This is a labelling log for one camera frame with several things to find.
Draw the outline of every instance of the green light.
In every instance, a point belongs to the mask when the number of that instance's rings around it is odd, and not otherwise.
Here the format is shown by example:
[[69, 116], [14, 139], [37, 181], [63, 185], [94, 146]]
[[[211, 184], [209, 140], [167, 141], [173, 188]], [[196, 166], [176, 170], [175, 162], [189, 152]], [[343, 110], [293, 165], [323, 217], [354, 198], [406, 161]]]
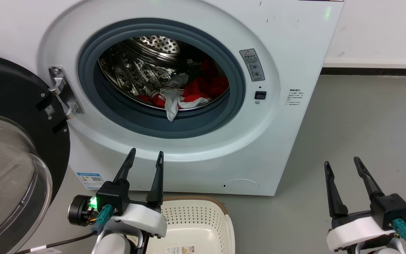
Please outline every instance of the green light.
[[97, 203], [96, 196], [94, 196], [93, 198], [90, 199], [89, 206], [92, 207], [93, 209], [95, 209], [95, 211], [98, 211], [98, 203]]
[[330, 13], [332, 12], [332, 7], [329, 6], [327, 8], [327, 12], [325, 13], [325, 20], [328, 20], [328, 18], [330, 18]]

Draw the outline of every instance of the hinge screw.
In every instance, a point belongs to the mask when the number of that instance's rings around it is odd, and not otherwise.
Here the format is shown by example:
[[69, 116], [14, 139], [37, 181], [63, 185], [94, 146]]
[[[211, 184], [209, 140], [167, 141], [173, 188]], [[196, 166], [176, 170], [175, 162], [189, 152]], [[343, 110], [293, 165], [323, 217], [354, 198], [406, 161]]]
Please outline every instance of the hinge screw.
[[61, 72], [61, 69], [59, 69], [59, 68], [53, 68], [53, 73], [54, 74], [59, 74]]

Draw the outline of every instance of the laundry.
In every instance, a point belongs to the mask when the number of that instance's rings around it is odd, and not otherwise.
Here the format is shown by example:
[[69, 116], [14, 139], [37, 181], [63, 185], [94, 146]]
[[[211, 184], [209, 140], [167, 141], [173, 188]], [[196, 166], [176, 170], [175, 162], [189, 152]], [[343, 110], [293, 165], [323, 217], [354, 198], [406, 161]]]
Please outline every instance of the laundry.
[[213, 61], [204, 61], [201, 71], [202, 77], [196, 77], [188, 84], [189, 76], [186, 73], [180, 73], [169, 79], [159, 91], [153, 91], [151, 97], [144, 95], [137, 97], [165, 108], [167, 119], [172, 122], [179, 109], [195, 108], [208, 103], [222, 95], [229, 87], [226, 77], [218, 77], [218, 71]]

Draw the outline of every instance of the warning label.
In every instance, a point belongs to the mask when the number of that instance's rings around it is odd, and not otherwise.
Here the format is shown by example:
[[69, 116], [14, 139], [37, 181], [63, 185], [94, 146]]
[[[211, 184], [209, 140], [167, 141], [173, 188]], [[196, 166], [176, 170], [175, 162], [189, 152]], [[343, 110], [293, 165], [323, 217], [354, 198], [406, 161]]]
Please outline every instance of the warning label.
[[76, 175], [78, 175], [87, 189], [100, 189], [100, 187], [103, 186], [104, 181], [100, 174], [76, 173]]
[[288, 95], [286, 97], [286, 106], [299, 106], [302, 102], [304, 94], [305, 93], [300, 89], [289, 88]]
[[166, 254], [195, 254], [195, 246], [169, 247]]
[[245, 49], [239, 51], [242, 59], [244, 60], [245, 65], [247, 66], [248, 73], [250, 74], [250, 78], [252, 81], [261, 81], [265, 80], [263, 67], [259, 62], [258, 55], [256, 55], [256, 51], [251, 49]]

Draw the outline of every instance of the product label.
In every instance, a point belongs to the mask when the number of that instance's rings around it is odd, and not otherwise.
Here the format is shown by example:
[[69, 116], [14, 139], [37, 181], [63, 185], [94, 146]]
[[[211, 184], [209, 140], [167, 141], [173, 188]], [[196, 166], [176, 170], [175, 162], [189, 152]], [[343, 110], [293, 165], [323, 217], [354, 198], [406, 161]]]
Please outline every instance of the product label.
[[304, 94], [301, 89], [289, 88], [286, 97], [286, 106], [299, 106]]
[[166, 254], [195, 254], [195, 246], [169, 247]]
[[100, 189], [100, 187], [103, 186], [104, 181], [100, 174], [76, 173], [76, 175], [81, 179], [87, 189]]
[[53, 105], [50, 105], [45, 108], [45, 112], [48, 114], [48, 116], [51, 116], [56, 111], [54, 110]]

